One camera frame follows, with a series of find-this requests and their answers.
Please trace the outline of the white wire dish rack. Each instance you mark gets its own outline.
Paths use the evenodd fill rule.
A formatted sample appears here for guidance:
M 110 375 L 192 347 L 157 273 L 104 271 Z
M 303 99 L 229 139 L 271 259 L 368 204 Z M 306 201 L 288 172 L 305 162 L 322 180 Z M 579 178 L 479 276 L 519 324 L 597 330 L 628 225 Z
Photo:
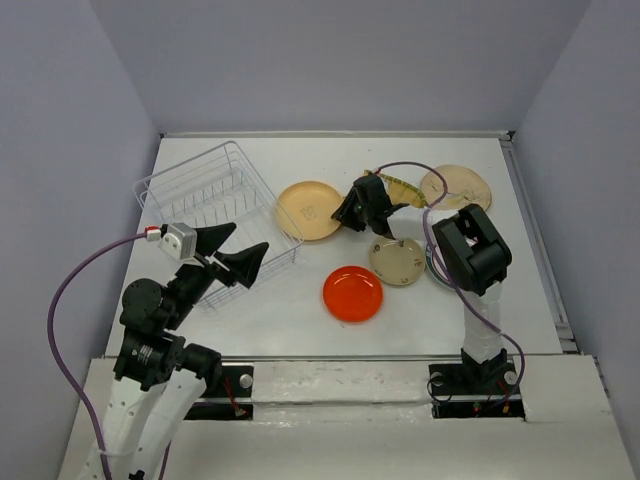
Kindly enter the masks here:
M 227 288 L 219 282 L 209 288 L 198 303 L 208 314 L 267 292 L 298 272 L 301 240 L 280 228 L 278 219 L 288 219 L 288 214 L 234 141 L 146 176 L 132 190 L 141 209 L 161 224 L 211 227 L 234 222 L 237 228 L 223 245 L 224 252 L 269 244 L 251 289 L 239 284 Z

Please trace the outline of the woven bamboo tray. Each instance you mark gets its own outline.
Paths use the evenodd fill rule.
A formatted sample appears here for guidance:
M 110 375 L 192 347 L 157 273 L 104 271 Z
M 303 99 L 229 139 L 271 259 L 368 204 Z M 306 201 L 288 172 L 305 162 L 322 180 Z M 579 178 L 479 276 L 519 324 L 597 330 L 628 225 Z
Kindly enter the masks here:
M 408 204 L 415 208 L 425 208 L 428 204 L 424 194 L 416 186 L 399 178 L 378 173 L 393 205 Z

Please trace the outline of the tan round plate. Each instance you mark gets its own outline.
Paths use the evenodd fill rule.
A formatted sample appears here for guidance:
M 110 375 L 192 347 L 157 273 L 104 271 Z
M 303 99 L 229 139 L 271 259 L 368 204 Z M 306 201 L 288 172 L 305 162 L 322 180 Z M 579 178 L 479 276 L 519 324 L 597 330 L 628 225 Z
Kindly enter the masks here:
M 329 237 L 340 227 L 333 213 L 344 197 L 332 186 L 319 181 L 302 181 L 287 187 L 274 207 L 277 225 L 301 241 Z

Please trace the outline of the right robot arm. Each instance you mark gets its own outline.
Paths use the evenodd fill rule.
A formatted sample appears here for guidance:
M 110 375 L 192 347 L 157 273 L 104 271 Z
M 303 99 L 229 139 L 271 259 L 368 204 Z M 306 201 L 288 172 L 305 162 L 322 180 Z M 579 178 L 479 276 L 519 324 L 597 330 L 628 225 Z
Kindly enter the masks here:
M 503 394 L 498 384 L 511 365 L 500 328 L 500 296 L 512 254 L 485 211 L 477 204 L 460 210 L 394 204 L 383 180 L 370 173 L 354 181 L 331 218 L 388 239 L 424 238 L 432 261 L 458 294 L 464 318 L 461 360 L 430 368 L 434 399 Z

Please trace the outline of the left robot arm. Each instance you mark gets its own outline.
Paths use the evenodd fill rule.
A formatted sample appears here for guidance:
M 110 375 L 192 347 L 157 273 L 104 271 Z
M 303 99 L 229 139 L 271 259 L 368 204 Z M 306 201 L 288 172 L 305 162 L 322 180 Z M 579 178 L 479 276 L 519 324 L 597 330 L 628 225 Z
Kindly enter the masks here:
M 172 438 L 190 408 L 223 377 L 219 352 L 188 343 L 176 331 L 215 282 L 250 288 L 269 245 L 221 252 L 237 226 L 150 226 L 142 233 L 180 264 L 160 284 L 130 283 L 121 298 L 124 336 L 110 399 L 82 479 L 152 479 L 166 463 Z

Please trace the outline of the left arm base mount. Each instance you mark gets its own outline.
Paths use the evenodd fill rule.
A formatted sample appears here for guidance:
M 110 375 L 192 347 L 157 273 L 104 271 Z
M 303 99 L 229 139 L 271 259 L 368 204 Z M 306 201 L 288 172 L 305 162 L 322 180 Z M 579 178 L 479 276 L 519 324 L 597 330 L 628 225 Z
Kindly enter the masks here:
M 251 421 L 254 366 L 224 363 L 220 381 L 208 387 L 187 412 L 187 421 Z

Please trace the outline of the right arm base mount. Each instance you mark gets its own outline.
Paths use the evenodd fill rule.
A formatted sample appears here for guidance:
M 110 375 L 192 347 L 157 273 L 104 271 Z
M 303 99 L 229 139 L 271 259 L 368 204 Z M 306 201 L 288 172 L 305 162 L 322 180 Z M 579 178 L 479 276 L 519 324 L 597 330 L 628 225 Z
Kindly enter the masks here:
M 426 391 L 436 420 L 526 418 L 516 384 L 518 373 L 511 361 L 487 379 L 475 377 L 461 362 L 430 364 L 428 373 Z

